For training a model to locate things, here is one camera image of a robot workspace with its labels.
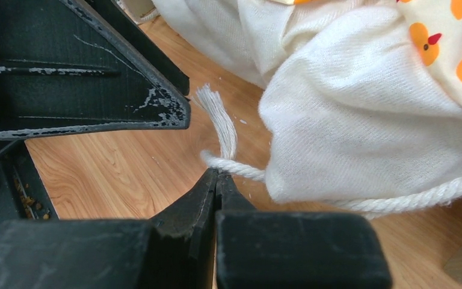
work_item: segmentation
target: chick print fabric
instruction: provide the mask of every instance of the chick print fabric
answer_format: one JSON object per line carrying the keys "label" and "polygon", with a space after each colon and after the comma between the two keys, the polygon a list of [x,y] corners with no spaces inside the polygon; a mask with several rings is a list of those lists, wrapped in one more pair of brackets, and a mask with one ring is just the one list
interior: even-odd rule
{"label": "chick print fabric", "polygon": [[[317,0],[272,0],[304,4]],[[462,106],[462,0],[392,0],[429,73]]]}

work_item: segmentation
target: white fabric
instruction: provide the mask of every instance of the white fabric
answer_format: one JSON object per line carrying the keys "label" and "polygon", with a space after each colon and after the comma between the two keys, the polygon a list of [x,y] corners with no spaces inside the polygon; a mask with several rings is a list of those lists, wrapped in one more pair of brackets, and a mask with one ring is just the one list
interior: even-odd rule
{"label": "white fabric", "polygon": [[393,0],[154,0],[166,22],[266,88],[276,202],[406,196],[462,176],[462,108]]}

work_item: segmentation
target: drawstring bag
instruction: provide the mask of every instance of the drawstring bag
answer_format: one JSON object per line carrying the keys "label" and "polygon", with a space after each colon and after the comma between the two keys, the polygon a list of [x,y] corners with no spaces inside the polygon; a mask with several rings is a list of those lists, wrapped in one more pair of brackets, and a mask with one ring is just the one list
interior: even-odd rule
{"label": "drawstring bag", "polygon": [[[205,152],[209,166],[265,181],[277,203],[368,216],[462,197],[462,0],[279,1],[153,0],[196,49],[265,89],[267,168],[230,152]],[[214,92],[198,94],[225,119]]]}

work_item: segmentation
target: wooden table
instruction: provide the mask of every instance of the wooden table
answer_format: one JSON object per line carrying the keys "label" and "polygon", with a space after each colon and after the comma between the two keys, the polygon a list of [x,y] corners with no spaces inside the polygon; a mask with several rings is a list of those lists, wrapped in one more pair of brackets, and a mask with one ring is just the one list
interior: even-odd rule
{"label": "wooden table", "polygon": [[[142,26],[191,78],[218,90],[235,121],[239,161],[264,168],[270,134],[257,104],[262,91],[226,72],[174,33],[162,19]],[[27,141],[57,213],[63,219],[148,218],[194,185],[206,167],[203,149],[218,152],[215,130],[192,103],[185,131],[117,131]],[[276,205],[263,184],[235,179],[245,197],[262,210],[326,210],[315,203]],[[372,222],[397,289],[462,288],[443,270],[462,246],[462,200],[446,208],[388,216]]]}

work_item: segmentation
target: wood grain surface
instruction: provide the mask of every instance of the wood grain surface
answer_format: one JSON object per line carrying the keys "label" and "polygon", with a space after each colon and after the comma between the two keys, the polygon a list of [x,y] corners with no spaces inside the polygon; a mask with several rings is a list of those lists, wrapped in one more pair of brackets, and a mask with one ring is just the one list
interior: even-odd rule
{"label": "wood grain surface", "polygon": [[[264,168],[270,134],[257,105],[262,91],[198,53],[159,18],[146,34],[191,78],[191,91],[205,83],[221,93],[235,122],[237,159]],[[183,131],[117,131],[27,141],[58,215],[63,219],[148,218],[191,188],[205,171],[203,149],[218,152],[217,134],[191,102]],[[317,211],[315,203],[276,205],[263,184],[235,178],[240,191],[262,210]],[[445,208],[372,221],[390,264],[396,289],[462,288],[443,271],[462,246],[462,200]]]}

